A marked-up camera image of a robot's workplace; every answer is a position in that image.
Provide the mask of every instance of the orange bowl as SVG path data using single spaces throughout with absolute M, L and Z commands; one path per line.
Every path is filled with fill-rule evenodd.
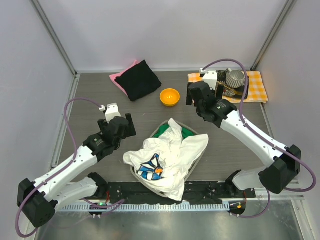
M 166 88 L 160 93 L 160 100 L 163 105 L 173 107 L 180 100 L 180 93 L 173 88 Z

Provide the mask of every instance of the checkered cloth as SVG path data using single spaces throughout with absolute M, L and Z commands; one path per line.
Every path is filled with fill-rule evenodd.
M 262 81 L 261 73 L 259 71 L 247 71 L 247 75 L 250 78 L 249 93 L 245 103 L 266 103 L 268 102 L 268 96 L 265 90 L 264 83 Z M 188 74 L 188 82 L 196 83 L 202 81 L 200 73 Z M 230 103 L 239 104 L 241 99 L 236 99 L 228 96 L 223 96 L 223 99 L 228 100 Z

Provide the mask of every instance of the pink towel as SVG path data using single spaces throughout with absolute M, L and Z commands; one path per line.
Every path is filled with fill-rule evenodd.
M 110 77 L 110 80 L 111 80 L 122 92 L 124 92 L 124 94 L 127 95 L 127 96 L 128 96 L 128 94 L 126 93 L 126 91 L 116 82 L 116 77 L 120 77 L 124 72 L 126 72 L 127 70 L 129 70 L 130 68 L 132 68 L 133 66 L 135 66 L 135 65 L 137 65 L 137 64 L 138 64 L 138 61 L 137 61 L 137 60 L 134 60 L 134 62 L 132 63 L 132 65 L 131 65 L 129 68 L 123 70 L 122 72 L 119 72 L 119 73 L 116 73 L 116 74 L 112 74 L 112 75 L 109 76 L 109 77 Z

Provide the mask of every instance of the folded black cloth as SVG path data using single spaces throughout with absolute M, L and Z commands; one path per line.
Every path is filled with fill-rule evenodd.
M 135 101 L 160 88 L 161 82 L 146 60 L 125 71 L 115 81 L 126 91 L 130 101 Z

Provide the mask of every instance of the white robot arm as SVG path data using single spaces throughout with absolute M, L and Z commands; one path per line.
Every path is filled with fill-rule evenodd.
M 22 208 L 23 213 L 35 228 L 46 224 L 55 212 L 64 206 L 86 197 L 100 199 L 107 192 L 107 182 L 95 172 L 79 182 L 70 183 L 84 170 L 117 150 L 121 140 L 136 135 L 131 114 L 126 114 L 125 118 L 121 117 L 116 103 L 109 104 L 107 108 L 103 107 L 100 110 L 105 113 L 105 119 L 98 121 L 100 132 L 89 136 L 83 142 L 77 150 L 75 159 L 72 155 L 33 182 L 26 178 L 19 184 L 17 197 L 19 207 L 30 192 L 38 188 Z M 60 174 L 46 182 L 58 172 Z
M 213 123 L 218 128 L 235 136 L 252 150 L 264 165 L 248 171 L 239 170 L 232 174 L 230 177 L 236 189 L 243 191 L 265 187 L 272 193 L 279 194 L 299 174 L 299 163 L 275 147 L 266 144 L 260 137 L 300 159 L 301 151 L 298 147 L 295 145 L 287 147 L 244 118 L 246 123 L 257 133 L 253 134 L 243 124 L 237 107 L 226 99 L 221 99 L 222 96 L 215 96 L 214 91 L 206 82 L 193 83 L 188 87 L 188 91 L 196 106 L 197 114 L 204 121 Z

